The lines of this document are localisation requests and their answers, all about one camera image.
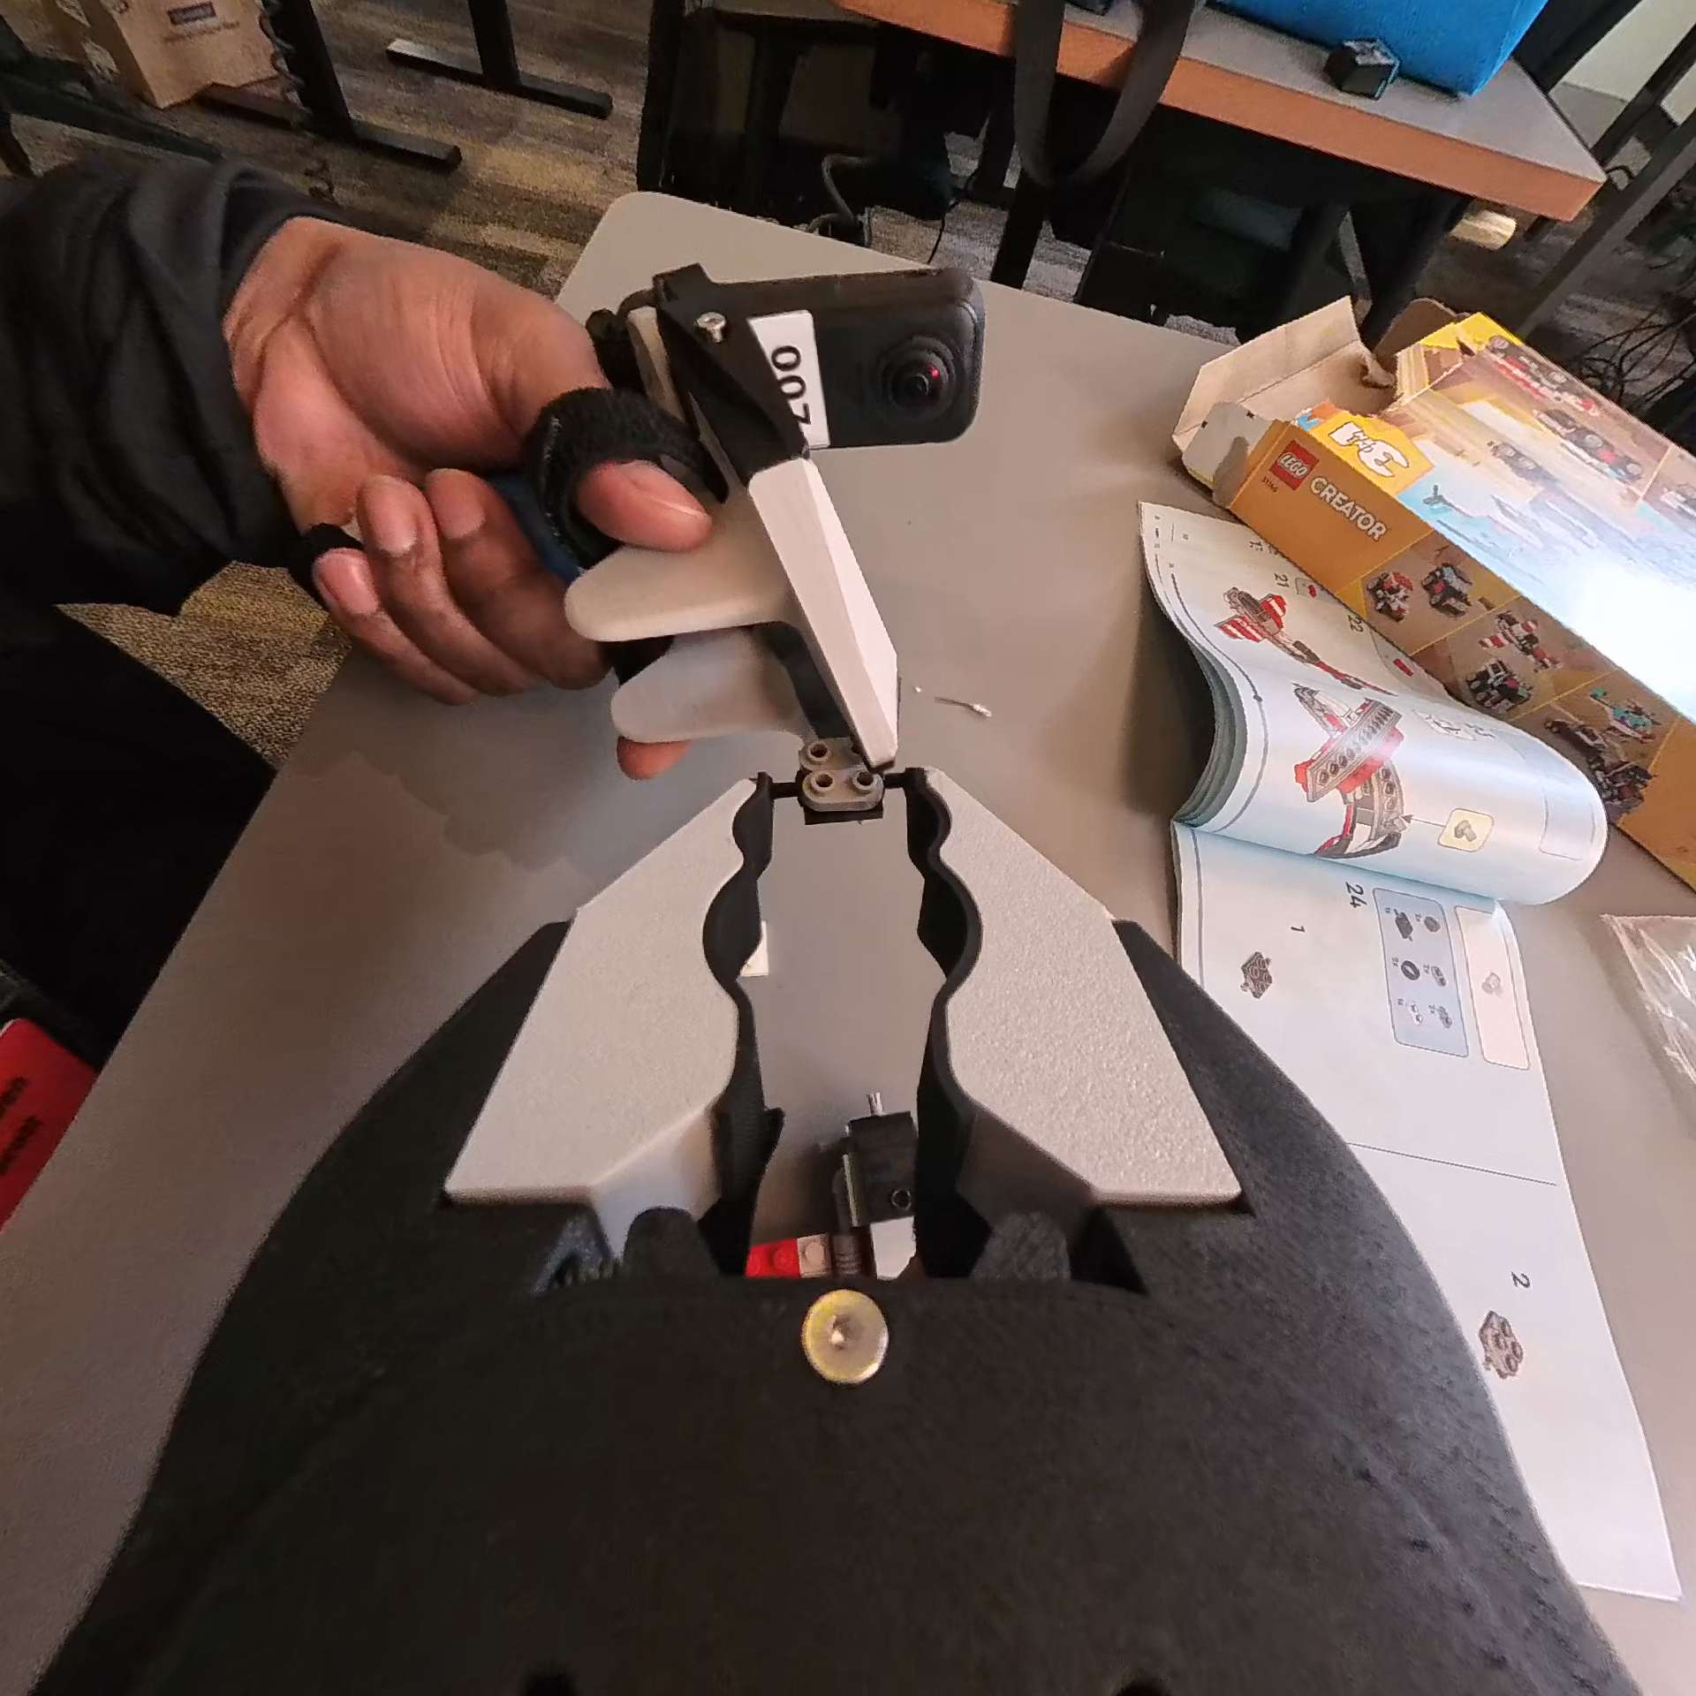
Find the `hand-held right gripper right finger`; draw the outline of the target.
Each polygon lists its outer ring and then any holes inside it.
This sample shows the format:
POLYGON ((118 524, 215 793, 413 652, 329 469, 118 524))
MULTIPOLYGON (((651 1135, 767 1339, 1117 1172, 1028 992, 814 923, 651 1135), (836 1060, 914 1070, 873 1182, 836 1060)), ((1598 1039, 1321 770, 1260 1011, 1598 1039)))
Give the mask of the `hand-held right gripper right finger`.
POLYGON ((977 1257, 1040 1214, 1075 1241, 1105 1208, 1243 1196, 1111 909, 958 779, 912 768, 918 935, 944 984, 918 1086, 922 1257, 977 1257))

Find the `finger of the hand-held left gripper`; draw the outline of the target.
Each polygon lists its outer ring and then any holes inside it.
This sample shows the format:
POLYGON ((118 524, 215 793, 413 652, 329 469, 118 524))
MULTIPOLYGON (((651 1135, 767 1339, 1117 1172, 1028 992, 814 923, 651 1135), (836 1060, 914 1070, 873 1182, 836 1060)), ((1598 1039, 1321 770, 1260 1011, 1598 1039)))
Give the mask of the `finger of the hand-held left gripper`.
POLYGON ((893 766, 901 659, 828 485, 812 459, 793 457, 757 471, 749 494, 859 754, 875 770, 893 766))

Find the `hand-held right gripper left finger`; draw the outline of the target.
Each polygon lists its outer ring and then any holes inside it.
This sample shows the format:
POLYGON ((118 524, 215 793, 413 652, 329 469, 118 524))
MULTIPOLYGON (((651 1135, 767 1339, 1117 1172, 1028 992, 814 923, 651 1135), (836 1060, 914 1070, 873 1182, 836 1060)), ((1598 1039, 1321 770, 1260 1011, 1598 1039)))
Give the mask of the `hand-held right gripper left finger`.
POLYGON ((568 921, 445 1180, 456 1204, 584 1204, 610 1245, 649 1208, 743 1200, 763 1102, 739 984, 761 942, 773 783, 743 777, 568 921))

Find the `small grey black brick piece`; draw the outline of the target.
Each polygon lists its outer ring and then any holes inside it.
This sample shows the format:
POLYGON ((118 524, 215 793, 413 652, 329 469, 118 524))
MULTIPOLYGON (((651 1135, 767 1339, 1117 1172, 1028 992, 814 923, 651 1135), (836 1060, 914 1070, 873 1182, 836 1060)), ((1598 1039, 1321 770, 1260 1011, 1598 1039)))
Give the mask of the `small grey black brick piece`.
POLYGON ((796 803, 806 823, 879 819, 885 777, 849 734, 822 734, 798 750, 796 803))

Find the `person's left forearm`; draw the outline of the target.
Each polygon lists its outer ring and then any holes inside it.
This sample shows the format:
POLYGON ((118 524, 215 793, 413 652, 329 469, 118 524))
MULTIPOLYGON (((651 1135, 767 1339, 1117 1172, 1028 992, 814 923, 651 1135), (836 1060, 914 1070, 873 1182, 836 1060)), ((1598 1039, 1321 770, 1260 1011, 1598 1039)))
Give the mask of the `person's left forearm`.
POLYGON ((293 217, 230 160, 83 160, 4 180, 4 614, 122 602, 171 614, 228 561, 311 587, 331 528, 289 516, 238 394, 225 310, 293 217))

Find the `person's left hand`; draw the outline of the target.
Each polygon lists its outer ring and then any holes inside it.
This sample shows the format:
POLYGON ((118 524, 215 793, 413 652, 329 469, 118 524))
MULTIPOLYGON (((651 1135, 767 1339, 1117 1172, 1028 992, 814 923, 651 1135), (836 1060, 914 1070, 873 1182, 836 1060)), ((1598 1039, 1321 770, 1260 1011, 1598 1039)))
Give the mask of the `person's left hand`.
POLYGON ((449 705, 604 677, 606 652, 484 477, 517 467, 549 402, 606 382, 572 316, 458 255, 291 217, 225 337, 291 518, 360 540, 313 565, 352 646, 449 705))

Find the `red white brick assembly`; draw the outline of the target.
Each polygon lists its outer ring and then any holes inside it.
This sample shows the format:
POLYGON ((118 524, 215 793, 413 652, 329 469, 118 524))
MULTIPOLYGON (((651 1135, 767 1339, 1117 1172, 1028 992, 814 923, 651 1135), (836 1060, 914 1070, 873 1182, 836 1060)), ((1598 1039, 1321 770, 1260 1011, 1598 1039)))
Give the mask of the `red white brick assembly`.
POLYGON ((881 1090, 820 1149, 828 1204, 820 1231, 753 1241, 747 1279, 899 1280, 918 1267, 918 1127, 910 1109, 893 1109, 881 1090))

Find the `brick instruction booklet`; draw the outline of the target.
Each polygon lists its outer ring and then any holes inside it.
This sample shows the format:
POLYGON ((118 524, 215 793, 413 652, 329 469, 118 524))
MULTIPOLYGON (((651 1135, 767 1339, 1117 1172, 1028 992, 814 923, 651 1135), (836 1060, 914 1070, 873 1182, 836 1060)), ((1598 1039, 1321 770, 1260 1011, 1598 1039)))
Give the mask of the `brick instruction booklet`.
POLYGON ((1390 1198, 1571 1575, 1681 1599, 1504 907, 1590 876, 1600 799, 1239 520, 1144 500, 1140 544, 1217 724, 1172 828, 1184 966, 1390 1198))

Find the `wood-edged grey table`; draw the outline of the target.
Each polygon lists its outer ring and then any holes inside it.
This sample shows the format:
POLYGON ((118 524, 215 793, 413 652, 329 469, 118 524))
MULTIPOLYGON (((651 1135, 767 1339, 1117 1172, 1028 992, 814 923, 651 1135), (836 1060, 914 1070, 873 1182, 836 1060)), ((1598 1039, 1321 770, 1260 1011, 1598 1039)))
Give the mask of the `wood-edged grey table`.
MULTIPOLYGON (((838 1, 879 23, 1013 54, 1015 3, 838 1)), ((1068 7, 1058 70, 1115 88, 1142 25, 1136 3, 1068 7)), ((1535 217, 1575 219, 1606 186, 1604 166, 1553 99, 1510 60, 1474 95, 1398 78, 1386 95, 1345 95, 1317 44, 1205 9, 1162 103, 1535 217)))

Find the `person's dark clothing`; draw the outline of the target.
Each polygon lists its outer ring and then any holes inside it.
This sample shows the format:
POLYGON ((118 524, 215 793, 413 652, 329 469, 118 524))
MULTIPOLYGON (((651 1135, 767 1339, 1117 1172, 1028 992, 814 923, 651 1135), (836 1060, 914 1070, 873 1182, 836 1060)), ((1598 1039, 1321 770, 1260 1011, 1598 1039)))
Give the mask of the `person's dark clothing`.
POLYGON ((272 779, 128 652, 4 599, 4 976, 89 1056, 116 1047, 272 779))

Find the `red object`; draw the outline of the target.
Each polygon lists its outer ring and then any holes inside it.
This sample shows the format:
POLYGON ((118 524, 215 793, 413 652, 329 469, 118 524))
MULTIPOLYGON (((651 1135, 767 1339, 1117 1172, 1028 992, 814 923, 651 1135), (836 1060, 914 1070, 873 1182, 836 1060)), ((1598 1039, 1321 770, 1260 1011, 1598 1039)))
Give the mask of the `red object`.
POLYGON ((24 1015, 2 1025, 2 1223, 16 1214, 97 1082, 97 1066, 24 1015))

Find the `clear plastic bag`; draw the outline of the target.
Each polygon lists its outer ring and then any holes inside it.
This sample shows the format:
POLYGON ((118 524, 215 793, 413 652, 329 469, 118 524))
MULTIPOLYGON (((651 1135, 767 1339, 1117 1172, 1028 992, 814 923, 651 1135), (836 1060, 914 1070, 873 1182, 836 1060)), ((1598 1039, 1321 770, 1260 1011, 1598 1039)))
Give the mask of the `clear plastic bag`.
POLYGON ((1695 1082, 1695 917, 1604 915, 1671 1064, 1695 1082))

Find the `blue foam block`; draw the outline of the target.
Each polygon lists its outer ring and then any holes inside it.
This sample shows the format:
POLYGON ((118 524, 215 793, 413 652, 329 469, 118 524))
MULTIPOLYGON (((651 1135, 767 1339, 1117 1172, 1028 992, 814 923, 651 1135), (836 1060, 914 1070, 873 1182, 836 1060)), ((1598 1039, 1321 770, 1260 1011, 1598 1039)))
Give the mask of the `blue foam block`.
POLYGON ((1380 40, 1404 76, 1453 95, 1474 95, 1520 46, 1545 3, 1219 1, 1219 7, 1327 48, 1380 40))

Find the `cardboard brick set box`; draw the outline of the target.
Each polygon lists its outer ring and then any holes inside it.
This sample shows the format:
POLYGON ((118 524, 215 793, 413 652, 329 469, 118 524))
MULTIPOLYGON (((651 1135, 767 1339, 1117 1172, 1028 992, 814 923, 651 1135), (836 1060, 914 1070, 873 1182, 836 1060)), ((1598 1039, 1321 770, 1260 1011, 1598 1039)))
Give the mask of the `cardboard brick set box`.
POLYGON ((1695 883, 1695 459, 1488 314, 1337 300, 1203 365, 1215 504, 1695 883))

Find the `brown cardboard box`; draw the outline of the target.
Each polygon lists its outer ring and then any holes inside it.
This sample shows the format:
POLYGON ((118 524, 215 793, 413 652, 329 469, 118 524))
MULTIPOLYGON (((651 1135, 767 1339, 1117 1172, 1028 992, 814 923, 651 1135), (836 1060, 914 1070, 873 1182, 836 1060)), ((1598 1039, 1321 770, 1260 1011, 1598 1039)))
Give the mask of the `brown cardboard box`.
POLYGON ((256 1, 54 1, 52 17, 85 68, 154 107, 278 70, 256 1))

